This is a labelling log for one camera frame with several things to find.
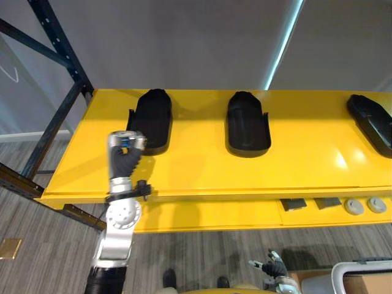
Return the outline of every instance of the black cable sleeve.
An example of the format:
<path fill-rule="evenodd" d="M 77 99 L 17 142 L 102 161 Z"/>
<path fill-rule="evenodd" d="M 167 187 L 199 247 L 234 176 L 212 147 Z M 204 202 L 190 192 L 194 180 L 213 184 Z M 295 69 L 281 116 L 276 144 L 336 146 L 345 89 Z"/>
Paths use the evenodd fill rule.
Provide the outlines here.
<path fill-rule="evenodd" d="M 85 294 L 122 294 L 127 268 L 91 268 Z"/>
<path fill-rule="evenodd" d="M 139 163 L 142 154 L 143 151 L 137 148 L 130 148 L 128 153 L 124 154 L 122 147 L 112 147 L 111 168 L 113 170 L 113 178 L 130 176 Z"/>

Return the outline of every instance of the gray carpet floor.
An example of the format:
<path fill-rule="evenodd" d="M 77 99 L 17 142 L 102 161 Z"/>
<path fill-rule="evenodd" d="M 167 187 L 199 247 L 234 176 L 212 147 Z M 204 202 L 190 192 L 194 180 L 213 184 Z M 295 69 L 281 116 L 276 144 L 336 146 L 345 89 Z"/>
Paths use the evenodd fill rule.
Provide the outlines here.
<path fill-rule="evenodd" d="M 43 170 L 55 169 L 68 142 L 56 141 Z M 0 144 L 0 162 L 20 171 L 34 142 Z M 38 175 L 46 186 L 51 175 Z M 102 205 L 84 205 L 98 216 Z M 4 189 L 0 190 L 0 241 L 22 238 L 18 257 L 0 260 L 0 293 L 83 293 L 98 232 Z M 135 235 L 124 293 L 154 293 L 165 269 L 174 268 L 180 291 L 232 283 L 261 285 L 265 276 L 247 265 L 268 248 L 290 270 L 328 268 L 368 256 L 392 256 L 392 226 L 246 230 Z"/>

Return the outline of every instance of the white round knob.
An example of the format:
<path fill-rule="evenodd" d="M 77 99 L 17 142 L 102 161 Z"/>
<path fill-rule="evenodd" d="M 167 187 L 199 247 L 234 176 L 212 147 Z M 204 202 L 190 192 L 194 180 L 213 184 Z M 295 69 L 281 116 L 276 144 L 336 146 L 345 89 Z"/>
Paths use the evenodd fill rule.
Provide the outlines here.
<path fill-rule="evenodd" d="M 384 213 L 386 211 L 386 204 L 378 197 L 372 197 L 367 201 L 367 205 L 374 213 Z"/>
<path fill-rule="evenodd" d="M 357 199 L 348 199 L 344 203 L 344 208 L 347 210 L 347 212 L 353 214 L 354 216 L 358 216 L 360 214 L 363 214 L 364 209 L 363 205 L 361 202 L 359 202 Z"/>

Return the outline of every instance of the wall baseboard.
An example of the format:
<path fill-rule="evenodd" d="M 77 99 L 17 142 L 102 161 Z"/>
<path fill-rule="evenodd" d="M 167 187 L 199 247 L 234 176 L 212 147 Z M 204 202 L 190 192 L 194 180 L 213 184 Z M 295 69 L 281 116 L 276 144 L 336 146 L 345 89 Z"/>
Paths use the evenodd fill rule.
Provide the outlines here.
<path fill-rule="evenodd" d="M 0 143 L 38 141 L 42 135 L 43 132 L 0 135 Z M 70 140 L 71 137 L 72 134 L 68 130 L 59 130 L 55 136 L 55 140 L 65 141 Z"/>

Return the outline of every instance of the metal shelving rack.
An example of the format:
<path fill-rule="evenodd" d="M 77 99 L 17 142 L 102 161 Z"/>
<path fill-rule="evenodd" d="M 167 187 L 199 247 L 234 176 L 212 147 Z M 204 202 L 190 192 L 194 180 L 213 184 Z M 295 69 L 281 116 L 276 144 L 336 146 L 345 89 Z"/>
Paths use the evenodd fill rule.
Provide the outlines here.
<path fill-rule="evenodd" d="M 55 50 L 53 51 L 46 47 L 1 18 L 0 32 L 64 66 L 75 82 L 49 122 L 23 171 L 19 174 L 0 163 L 0 185 L 24 198 L 36 202 L 34 198 L 40 198 L 44 188 L 33 181 L 34 176 L 37 174 L 53 139 L 78 95 L 82 93 L 86 99 L 86 104 L 89 105 L 94 88 L 62 30 L 48 0 L 28 0 L 28 3 Z M 106 226 L 105 222 L 71 204 L 67 204 L 63 209 L 55 211 L 99 230 L 103 230 Z"/>

